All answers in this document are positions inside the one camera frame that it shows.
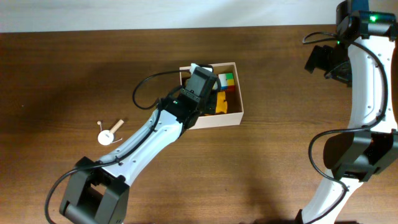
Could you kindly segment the orange rubber animal toy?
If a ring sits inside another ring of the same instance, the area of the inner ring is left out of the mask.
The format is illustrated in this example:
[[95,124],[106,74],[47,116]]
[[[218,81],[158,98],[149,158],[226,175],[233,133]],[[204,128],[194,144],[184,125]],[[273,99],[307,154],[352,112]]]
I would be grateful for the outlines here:
[[216,114],[226,114],[228,112],[228,102],[226,100],[226,93],[224,91],[219,91],[217,93],[218,96],[217,96]]

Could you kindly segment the colourful puzzle cube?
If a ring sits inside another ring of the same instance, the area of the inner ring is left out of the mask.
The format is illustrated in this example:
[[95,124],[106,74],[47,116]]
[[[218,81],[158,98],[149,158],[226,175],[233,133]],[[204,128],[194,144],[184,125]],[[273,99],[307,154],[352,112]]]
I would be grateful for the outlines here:
[[233,73],[221,73],[218,75],[220,79],[221,91],[235,91],[235,81]]

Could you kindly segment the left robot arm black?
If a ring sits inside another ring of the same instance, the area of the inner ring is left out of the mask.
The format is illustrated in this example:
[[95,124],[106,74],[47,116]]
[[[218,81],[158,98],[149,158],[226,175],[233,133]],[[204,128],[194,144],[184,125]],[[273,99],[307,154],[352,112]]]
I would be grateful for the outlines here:
[[97,161],[81,158],[66,173],[68,185],[59,212],[72,223],[122,223],[129,190],[158,153],[195,125],[218,77],[211,66],[193,64],[186,85],[157,102],[147,122]]

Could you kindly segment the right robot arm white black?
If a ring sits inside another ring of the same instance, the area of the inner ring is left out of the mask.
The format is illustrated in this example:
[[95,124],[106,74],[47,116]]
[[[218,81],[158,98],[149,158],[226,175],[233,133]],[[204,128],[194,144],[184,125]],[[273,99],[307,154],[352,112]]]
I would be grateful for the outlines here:
[[351,195],[397,159],[391,88],[396,41],[396,16],[356,0],[337,5],[334,33],[303,38],[303,44],[313,45],[305,69],[322,70],[325,78],[350,86],[352,108],[347,128],[324,132],[326,171],[295,223],[334,223]]

